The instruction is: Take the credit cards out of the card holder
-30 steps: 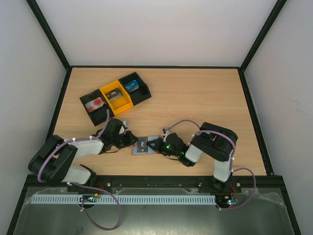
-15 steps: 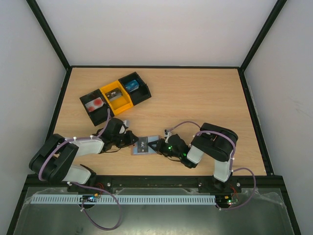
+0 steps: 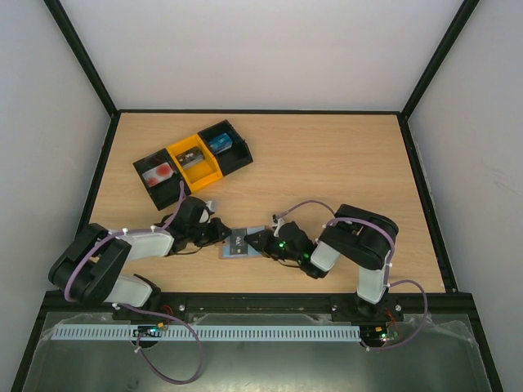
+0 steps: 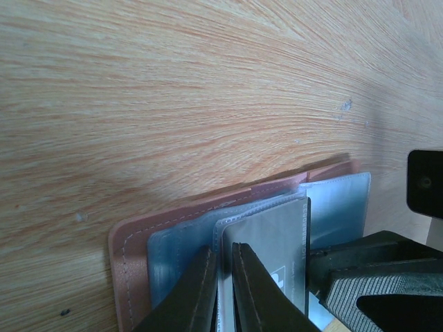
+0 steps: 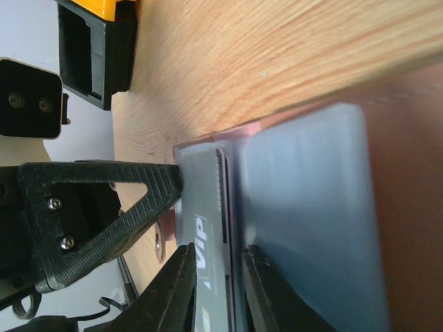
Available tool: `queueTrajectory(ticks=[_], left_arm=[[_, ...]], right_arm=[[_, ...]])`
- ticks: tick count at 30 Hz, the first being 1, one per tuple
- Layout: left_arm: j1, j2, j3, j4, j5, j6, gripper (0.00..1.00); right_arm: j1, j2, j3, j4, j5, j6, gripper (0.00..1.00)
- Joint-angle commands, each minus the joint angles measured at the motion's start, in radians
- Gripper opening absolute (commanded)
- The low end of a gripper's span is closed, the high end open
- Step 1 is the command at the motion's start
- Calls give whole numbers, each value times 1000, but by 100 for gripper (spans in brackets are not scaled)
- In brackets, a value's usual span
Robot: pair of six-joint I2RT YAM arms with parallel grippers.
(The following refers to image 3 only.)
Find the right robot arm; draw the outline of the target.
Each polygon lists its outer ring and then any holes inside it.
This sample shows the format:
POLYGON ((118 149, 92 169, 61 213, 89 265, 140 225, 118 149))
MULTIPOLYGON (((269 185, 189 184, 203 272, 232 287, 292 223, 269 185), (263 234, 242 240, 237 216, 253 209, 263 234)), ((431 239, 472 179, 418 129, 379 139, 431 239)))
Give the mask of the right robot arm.
POLYGON ((284 212, 273 225, 244 236, 244 241, 266 258, 291 263, 310 278, 324 278, 341 257, 359 266, 355 312, 372 320, 385 310, 391 259, 396 251, 398 225, 390 218, 342 204, 316 240, 311 240, 284 212))

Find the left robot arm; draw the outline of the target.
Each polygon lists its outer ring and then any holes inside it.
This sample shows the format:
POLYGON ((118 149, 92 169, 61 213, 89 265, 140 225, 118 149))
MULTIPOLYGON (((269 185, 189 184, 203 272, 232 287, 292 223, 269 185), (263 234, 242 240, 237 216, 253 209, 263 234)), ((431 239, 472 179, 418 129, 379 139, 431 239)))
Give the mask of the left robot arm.
POLYGON ((189 245, 200 250, 223 242, 231 229, 214 214, 211 202, 186 197, 178 201, 172 214, 145 229, 110 230, 89 224, 52 265, 48 280, 68 302, 141 308, 158 288, 141 276, 124 275, 126 263, 184 256, 189 245))

